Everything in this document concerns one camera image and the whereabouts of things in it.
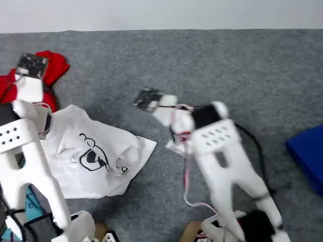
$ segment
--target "blue object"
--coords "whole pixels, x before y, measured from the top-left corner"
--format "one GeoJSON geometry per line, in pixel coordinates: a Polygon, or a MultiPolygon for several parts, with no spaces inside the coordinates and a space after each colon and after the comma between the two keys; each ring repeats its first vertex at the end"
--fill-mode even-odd
{"type": "Polygon", "coordinates": [[[286,148],[313,189],[323,196],[323,125],[288,139],[286,148]]]}
{"type": "MultiPolygon", "coordinates": [[[[26,210],[28,221],[34,218],[38,218],[44,214],[38,199],[36,198],[36,196],[34,195],[34,193],[29,187],[27,188],[27,192],[26,192],[25,210],[26,210]]],[[[2,238],[10,239],[10,235],[11,235],[11,229],[7,228],[7,230],[2,235],[2,238]]]]}

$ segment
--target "white plastic panel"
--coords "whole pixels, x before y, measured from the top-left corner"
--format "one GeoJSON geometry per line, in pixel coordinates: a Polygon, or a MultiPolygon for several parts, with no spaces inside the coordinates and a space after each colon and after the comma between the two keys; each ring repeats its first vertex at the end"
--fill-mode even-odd
{"type": "Polygon", "coordinates": [[[230,143],[240,141],[240,135],[231,119],[224,119],[195,130],[191,136],[194,152],[217,152],[230,143]]]}
{"type": "Polygon", "coordinates": [[[19,119],[0,127],[0,153],[38,140],[32,121],[19,119]]]}

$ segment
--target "teal fabric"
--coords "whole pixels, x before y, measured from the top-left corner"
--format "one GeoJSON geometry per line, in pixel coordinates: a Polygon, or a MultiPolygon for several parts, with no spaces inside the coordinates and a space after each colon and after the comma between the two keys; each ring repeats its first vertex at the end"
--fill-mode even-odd
{"type": "MultiPolygon", "coordinates": [[[[33,194],[32,190],[28,187],[26,192],[26,201],[25,201],[25,209],[27,214],[28,221],[37,218],[44,214],[38,199],[33,194]]],[[[11,230],[7,229],[5,233],[3,233],[2,238],[3,239],[10,239],[11,230]]]]}

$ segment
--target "wire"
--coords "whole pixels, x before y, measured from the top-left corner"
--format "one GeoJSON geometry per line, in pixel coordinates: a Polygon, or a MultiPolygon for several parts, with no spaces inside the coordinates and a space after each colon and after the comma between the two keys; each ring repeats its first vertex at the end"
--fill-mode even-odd
{"type": "Polygon", "coordinates": [[[268,188],[268,191],[269,191],[269,194],[270,195],[274,195],[276,193],[276,190],[273,189],[270,184],[269,184],[269,179],[268,179],[268,176],[267,176],[267,171],[266,171],[266,165],[265,165],[265,162],[264,162],[264,155],[263,155],[263,150],[262,150],[262,147],[259,143],[259,141],[257,140],[257,138],[252,134],[250,133],[246,128],[242,127],[241,125],[235,123],[235,126],[237,128],[239,128],[240,130],[242,130],[247,136],[249,136],[253,142],[255,143],[256,147],[257,147],[257,150],[258,150],[258,156],[259,156],[259,164],[260,164],[260,169],[261,169],[261,173],[262,173],[262,176],[263,176],[263,181],[265,183],[265,185],[267,186],[268,188]]]}
{"type": "Polygon", "coordinates": [[[10,209],[9,205],[4,200],[2,190],[1,190],[1,194],[0,194],[0,200],[3,203],[3,205],[4,205],[5,209],[6,209],[6,212],[9,214],[9,216],[12,218],[12,220],[19,227],[20,234],[21,234],[21,237],[22,237],[22,242],[27,242],[26,230],[25,230],[24,226],[19,222],[17,217],[15,216],[15,209],[10,209]]]}
{"type": "Polygon", "coordinates": [[[49,115],[51,116],[50,125],[46,130],[44,130],[43,132],[38,133],[39,135],[47,134],[49,132],[49,130],[51,129],[52,122],[53,122],[53,114],[52,114],[51,107],[45,102],[36,102],[34,104],[37,105],[37,106],[45,106],[45,107],[47,107],[49,109],[49,115]]]}
{"type": "Polygon", "coordinates": [[[217,211],[211,205],[209,205],[207,203],[204,203],[204,202],[190,203],[187,200],[187,196],[188,196],[188,193],[189,193],[189,186],[190,186],[189,179],[190,179],[190,169],[191,169],[191,155],[189,154],[187,143],[183,142],[183,144],[184,144],[184,147],[185,147],[185,154],[184,154],[184,161],[185,161],[185,168],[184,168],[184,195],[183,195],[184,201],[188,205],[190,205],[192,207],[205,206],[205,207],[209,208],[210,210],[212,210],[212,212],[215,215],[217,215],[218,214],[217,211]]]}

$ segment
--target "black cable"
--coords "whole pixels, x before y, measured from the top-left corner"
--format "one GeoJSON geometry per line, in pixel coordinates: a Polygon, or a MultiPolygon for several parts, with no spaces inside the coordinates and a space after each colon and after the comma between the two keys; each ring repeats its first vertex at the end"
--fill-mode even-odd
{"type": "Polygon", "coordinates": [[[26,236],[26,230],[23,227],[23,225],[19,222],[19,220],[17,219],[17,217],[15,216],[15,210],[14,209],[10,209],[7,202],[4,200],[3,198],[3,194],[2,194],[2,190],[1,190],[1,194],[0,194],[0,200],[3,203],[6,212],[8,213],[8,215],[13,219],[13,221],[17,224],[17,226],[20,229],[20,233],[22,236],[22,242],[27,242],[27,236],[26,236]]]}
{"type": "Polygon", "coordinates": [[[252,134],[250,133],[246,128],[242,127],[241,125],[235,123],[235,126],[237,128],[239,128],[240,130],[242,130],[247,136],[249,136],[253,142],[255,143],[256,147],[257,147],[257,150],[258,150],[258,155],[259,155],[259,164],[260,164],[260,170],[261,170],[261,173],[262,173],[262,177],[263,177],[263,181],[265,183],[265,185],[267,186],[268,188],[268,191],[270,193],[270,195],[274,195],[276,193],[276,190],[271,188],[270,184],[269,184],[269,179],[268,179],[268,176],[267,176],[267,171],[266,171],[266,165],[265,165],[265,162],[264,162],[264,155],[263,155],[263,150],[262,150],[262,147],[259,143],[259,141],[257,140],[257,138],[252,134]]]}

